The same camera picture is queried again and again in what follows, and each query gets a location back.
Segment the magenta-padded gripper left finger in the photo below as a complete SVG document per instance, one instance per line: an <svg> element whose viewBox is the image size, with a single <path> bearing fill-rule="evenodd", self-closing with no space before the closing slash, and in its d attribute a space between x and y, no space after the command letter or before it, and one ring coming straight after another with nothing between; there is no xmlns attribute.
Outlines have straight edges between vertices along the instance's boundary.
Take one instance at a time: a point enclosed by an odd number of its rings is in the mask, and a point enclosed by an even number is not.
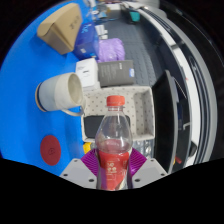
<svg viewBox="0 0 224 224"><path fill-rule="evenodd" d="M80 187L96 189L98 173L99 163L96 150L92 149L81 159L72 159L60 177Z"/></svg>

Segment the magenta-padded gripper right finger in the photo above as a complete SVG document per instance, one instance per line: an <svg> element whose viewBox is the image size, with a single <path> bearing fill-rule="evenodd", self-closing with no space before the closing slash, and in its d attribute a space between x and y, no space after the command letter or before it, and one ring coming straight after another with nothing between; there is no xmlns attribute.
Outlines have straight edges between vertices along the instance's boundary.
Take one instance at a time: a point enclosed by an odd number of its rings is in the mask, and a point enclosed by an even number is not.
<svg viewBox="0 0 224 224"><path fill-rule="evenodd" d="M127 187L136 189L167 176L167 172L155 158L147 159L136 149L132 149L127 174Z"/></svg>

